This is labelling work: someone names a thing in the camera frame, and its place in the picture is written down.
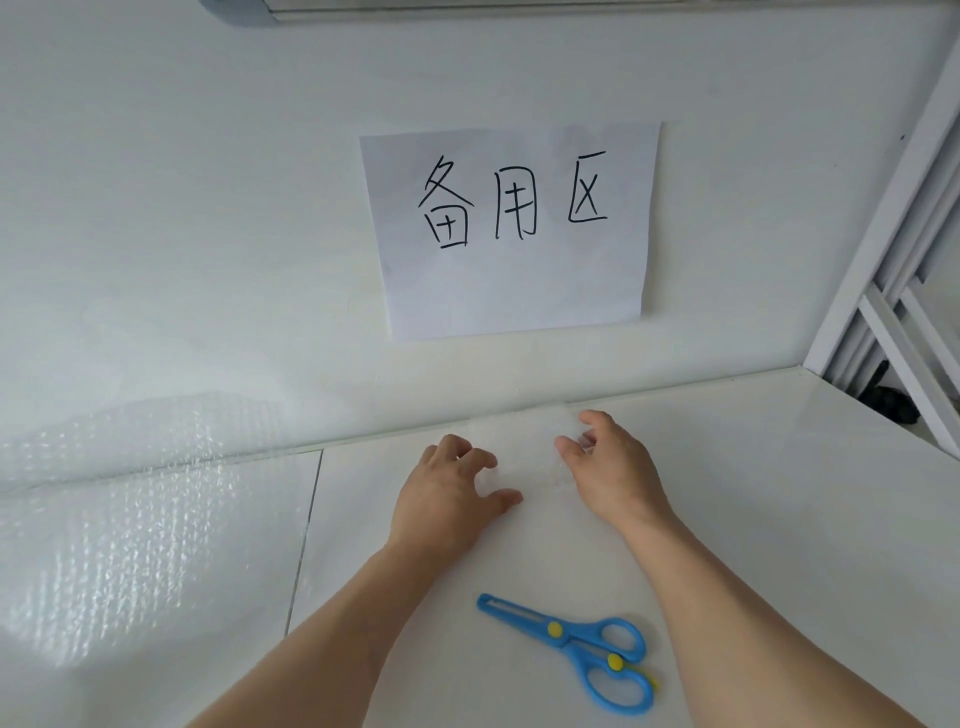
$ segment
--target metal frame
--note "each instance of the metal frame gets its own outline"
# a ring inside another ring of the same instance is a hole
[[[924,291],[933,258],[960,244],[960,38],[910,136],[804,366],[858,395],[888,358],[940,447],[960,458],[960,414],[900,322],[914,320],[960,389],[960,338]]]

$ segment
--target scissors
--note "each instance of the scissors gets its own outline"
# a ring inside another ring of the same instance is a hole
[[[477,599],[477,609],[561,650],[573,663],[587,693],[601,707],[622,716],[639,716],[654,704],[655,684],[636,666],[646,657],[647,644],[640,631],[625,619],[611,617],[587,623],[564,621],[488,594]],[[603,631],[610,626],[629,632],[634,638],[634,646],[626,649],[604,640]],[[632,680],[640,685],[642,697],[639,702],[633,705],[616,703],[594,688],[588,676],[598,669],[615,680]]]

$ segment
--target white paper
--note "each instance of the white paper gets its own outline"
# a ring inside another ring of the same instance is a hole
[[[361,137],[393,339],[637,318],[659,135],[628,124]]]

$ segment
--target right hand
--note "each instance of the right hand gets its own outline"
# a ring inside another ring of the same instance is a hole
[[[631,522],[677,522],[647,448],[606,412],[584,410],[580,422],[592,427],[584,433],[586,449],[564,436],[554,446],[589,509],[621,533]]]

